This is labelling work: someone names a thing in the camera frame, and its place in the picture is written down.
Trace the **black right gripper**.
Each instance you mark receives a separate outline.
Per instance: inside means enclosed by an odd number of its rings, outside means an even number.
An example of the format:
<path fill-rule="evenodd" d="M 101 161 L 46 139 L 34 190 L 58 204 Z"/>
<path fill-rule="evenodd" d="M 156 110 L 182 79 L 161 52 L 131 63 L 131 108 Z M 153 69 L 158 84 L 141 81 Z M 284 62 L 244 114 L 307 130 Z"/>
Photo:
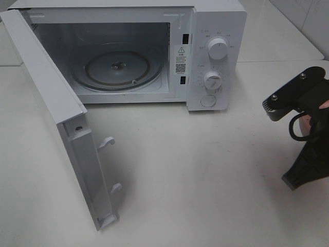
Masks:
<path fill-rule="evenodd" d="M 324 109 L 320 119 L 316 120 L 309 115 L 310 134 L 302 136 L 306 144 L 291 168 L 281 178 L 291 190 L 328 177 L 328 101 L 320 108 Z M 299 119 L 305 115 L 307 113 L 302 112 Z"/>

